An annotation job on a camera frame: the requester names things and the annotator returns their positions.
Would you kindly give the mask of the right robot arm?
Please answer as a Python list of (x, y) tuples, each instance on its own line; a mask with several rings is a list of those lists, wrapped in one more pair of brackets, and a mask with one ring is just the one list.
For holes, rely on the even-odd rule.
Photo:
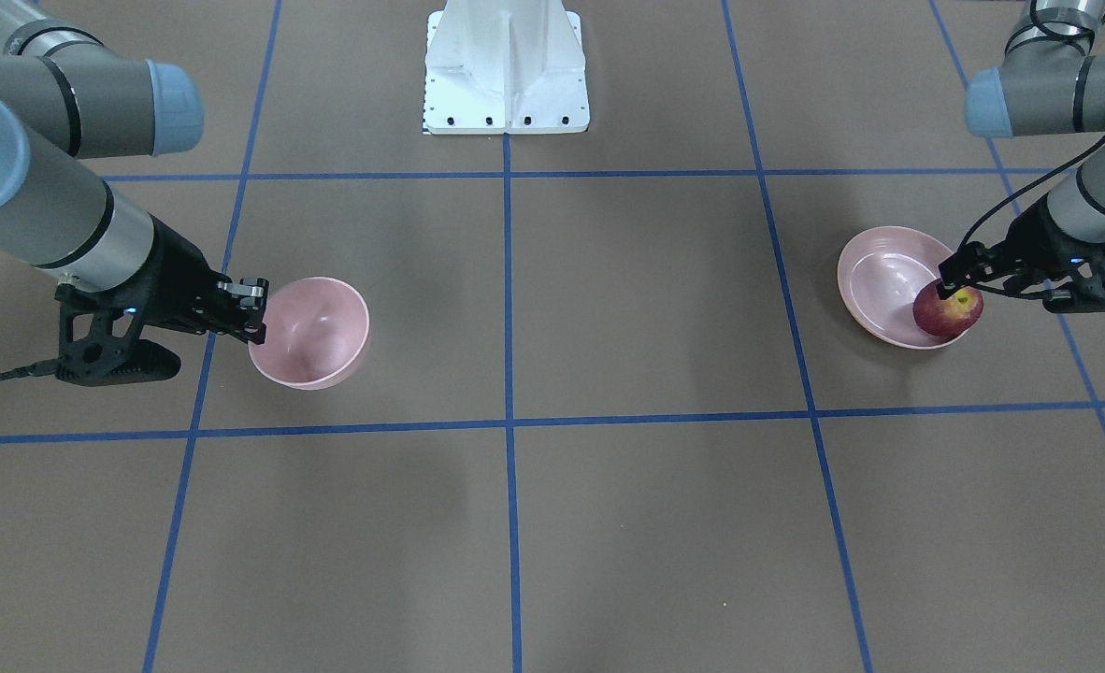
[(193, 149), (206, 107), (173, 64), (125, 59), (31, 1), (0, 1), (0, 251), (74, 311), (265, 341), (266, 282), (211, 269), (87, 159)]

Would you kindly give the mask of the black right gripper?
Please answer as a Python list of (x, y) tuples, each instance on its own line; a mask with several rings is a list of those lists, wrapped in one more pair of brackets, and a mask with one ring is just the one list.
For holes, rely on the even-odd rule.
[(172, 227), (156, 218), (151, 222), (151, 254), (135, 277), (141, 291), (137, 315), (143, 324), (168, 332), (212, 332), (245, 344), (265, 344), (265, 316), (236, 316), (235, 303), (264, 304), (269, 281), (231, 281), (211, 269), (206, 255)]

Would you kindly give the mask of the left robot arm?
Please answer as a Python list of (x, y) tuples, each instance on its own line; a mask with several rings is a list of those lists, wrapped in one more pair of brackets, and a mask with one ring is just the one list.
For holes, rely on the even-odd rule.
[(1040, 301), (1050, 312), (1105, 312), (1105, 54), (1094, 52), (1104, 25), (1105, 1), (1027, 1), (1002, 63), (969, 82), (966, 124), (975, 136), (1095, 133), (1097, 140), (1048, 172), (1053, 187), (996, 246), (966, 233), (939, 265), (938, 298), (972, 287)]

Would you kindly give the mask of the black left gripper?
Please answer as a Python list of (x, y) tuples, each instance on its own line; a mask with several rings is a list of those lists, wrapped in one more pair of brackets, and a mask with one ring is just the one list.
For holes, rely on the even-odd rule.
[(1086, 243), (1065, 233), (1050, 208), (1050, 196), (1018, 215), (996, 248), (967, 243), (938, 264), (936, 294), (941, 301), (981, 302), (985, 294), (1017, 294), (983, 282), (996, 277), (1006, 286), (1032, 286), (1045, 281), (1077, 281)]

